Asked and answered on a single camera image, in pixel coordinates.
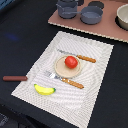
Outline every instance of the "pink surface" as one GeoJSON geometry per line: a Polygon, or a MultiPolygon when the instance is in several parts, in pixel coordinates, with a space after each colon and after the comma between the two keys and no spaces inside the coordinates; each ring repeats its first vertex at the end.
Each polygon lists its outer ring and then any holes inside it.
{"type": "MultiPolygon", "coordinates": [[[[84,5],[78,6],[78,11],[81,11],[84,7],[88,6],[91,0],[85,0],[84,5]]],[[[104,3],[103,16],[100,23],[95,25],[87,25],[81,22],[80,14],[77,14],[73,19],[63,19],[58,15],[56,10],[48,20],[48,23],[68,27],[70,29],[76,29],[85,33],[95,34],[98,36],[104,36],[106,38],[112,38],[115,40],[121,40],[128,42],[128,31],[120,28],[116,22],[116,14],[118,7],[126,4],[115,1],[102,1],[104,3]]]]}

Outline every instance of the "knife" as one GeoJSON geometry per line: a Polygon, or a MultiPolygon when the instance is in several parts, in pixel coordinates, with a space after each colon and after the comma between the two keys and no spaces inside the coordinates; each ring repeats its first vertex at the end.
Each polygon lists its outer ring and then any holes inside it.
{"type": "Polygon", "coordinates": [[[61,53],[64,53],[64,54],[71,54],[71,55],[74,55],[74,56],[78,57],[79,59],[86,60],[86,61],[90,61],[90,62],[92,62],[92,63],[95,63],[95,62],[96,62],[95,59],[92,59],[92,58],[89,58],[89,57],[86,57],[86,56],[76,55],[76,54],[73,54],[73,53],[69,53],[69,52],[62,51],[62,50],[60,50],[60,49],[57,49],[57,51],[59,51],[59,52],[61,52],[61,53]]]}

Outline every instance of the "white plate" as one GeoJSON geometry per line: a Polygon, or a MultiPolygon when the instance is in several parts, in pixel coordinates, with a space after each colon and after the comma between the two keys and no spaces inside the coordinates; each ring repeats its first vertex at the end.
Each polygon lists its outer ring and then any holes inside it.
{"type": "Polygon", "coordinates": [[[75,57],[78,61],[78,65],[75,68],[71,69],[65,65],[65,59],[68,56],[71,56],[71,55],[65,55],[65,56],[60,57],[55,62],[55,65],[54,65],[56,73],[63,78],[73,78],[73,77],[77,76],[81,71],[81,62],[80,62],[79,58],[77,58],[75,56],[73,56],[73,57],[75,57]]]}

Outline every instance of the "striped placemat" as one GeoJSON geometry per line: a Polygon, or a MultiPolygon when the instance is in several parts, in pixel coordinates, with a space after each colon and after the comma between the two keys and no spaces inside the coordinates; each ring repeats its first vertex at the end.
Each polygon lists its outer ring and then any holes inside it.
{"type": "Polygon", "coordinates": [[[21,82],[12,95],[79,128],[87,128],[112,49],[112,45],[59,31],[28,72],[28,81],[21,82]],[[96,63],[81,60],[83,69],[72,79],[83,84],[84,89],[44,76],[45,70],[55,72],[54,62],[63,55],[56,49],[97,60],[96,63]],[[56,92],[49,96],[39,95],[34,89],[35,83],[55,87],[56,92]]]}

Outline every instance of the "fork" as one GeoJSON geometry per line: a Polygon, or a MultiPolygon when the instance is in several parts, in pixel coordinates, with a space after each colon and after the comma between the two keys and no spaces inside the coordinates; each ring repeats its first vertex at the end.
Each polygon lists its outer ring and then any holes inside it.
{"type": "Polygon", "coordinates": [[[77,88],[80,88],[80,89],[84,88],[84,86],[83,86],[82,84],[79,84],[79,83],[74,82],[74,81],[72,81],[72,80],[69,80],[69,79],[67,79],[67,78],[62,78],[62,77],[60,77],[60,76],[57,76],[55,73],[51,73],[51,72],[49,72],[49,71],[45,71],[45,72],[44,72],[44,75],[45,75],[45,76],[48,76],[49,78],[59,79],[59,80],[65,82],[65,83],[67,83],[67,84],[73,85],[73,86],[75,86],[75,87],[77,87],[77,88]]]}

